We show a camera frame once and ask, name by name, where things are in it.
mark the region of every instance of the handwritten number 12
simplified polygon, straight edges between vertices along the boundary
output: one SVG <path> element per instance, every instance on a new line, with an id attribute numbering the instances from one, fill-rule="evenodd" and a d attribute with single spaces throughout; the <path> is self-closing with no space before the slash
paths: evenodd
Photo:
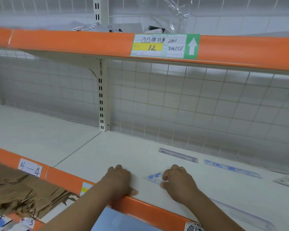
<path id="1" fill-rule="evenodd" d="M 152 45 L 150 45 L 150 47 L 149 47 L 149 49 L 148 50 L 151 50 L 151 51 L 156 51 L 156 49 L 155 49 L 155 45 L 153 45 L 153 48 L 151 48 L 152 47 Z"/>

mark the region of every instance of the hand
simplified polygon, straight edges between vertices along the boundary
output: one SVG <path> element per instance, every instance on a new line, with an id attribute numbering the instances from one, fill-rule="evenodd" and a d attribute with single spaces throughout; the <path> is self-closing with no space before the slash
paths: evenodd
<path id="1" fill-rule="evenodd" d="M 199 191 L 192 176 L 186 172 L 185 168 L 176 164 L 164 172 L 162 179 L 169 182 L 162 182 L 161 187 L 174 201 L 185 206 Z"/>
<path id="2" fill-rule="evenodd" d="M 100 183 L 107 186 L 111 192 L 111 200 L 117 200 L 124 195 L 134 196 L 138 191 L 129 187 L 131 178 L 130 171 L 122 168 L 122 165 L 117 165 L 115 168 L 110 167 L 105 176 L 100 180 Z"/>

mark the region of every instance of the green label with white arrow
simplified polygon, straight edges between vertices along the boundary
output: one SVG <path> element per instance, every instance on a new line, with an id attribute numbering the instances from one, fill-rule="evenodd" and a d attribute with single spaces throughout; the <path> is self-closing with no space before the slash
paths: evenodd
<path id="1" fill-rule="evenodd" d="M 200 34 L 187 34 L 184 50 L 184 59 L 197 58 L 199 41 L 200 41 Z"/>
<path id="2" fill-rule="evenodd" d="M 131 56 L 196 59 L 199 34 L 135 34 Z"/>

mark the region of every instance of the person's right hand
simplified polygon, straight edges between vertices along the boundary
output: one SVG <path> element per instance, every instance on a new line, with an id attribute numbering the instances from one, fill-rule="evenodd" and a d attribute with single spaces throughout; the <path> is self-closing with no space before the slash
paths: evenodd
<path id="1" fill-rule="evenodd" d="M 192 176 L 186 172 L 185 168 L 176 164 L 164 172 L 162 179 L 169 182 L 162 182 L 161 187 L 168 192 L 174 201 L 185 206 L 198 192 Z"/>

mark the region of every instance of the stack of kraft paper bags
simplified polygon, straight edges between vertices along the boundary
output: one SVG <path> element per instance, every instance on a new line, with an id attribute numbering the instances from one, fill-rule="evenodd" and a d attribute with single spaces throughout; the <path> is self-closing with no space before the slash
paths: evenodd
<path id="1" fill-rule="evenodd" d="M 75 195 L 36 176 L 0 164 L 0 214 L 42 218 Z"/>

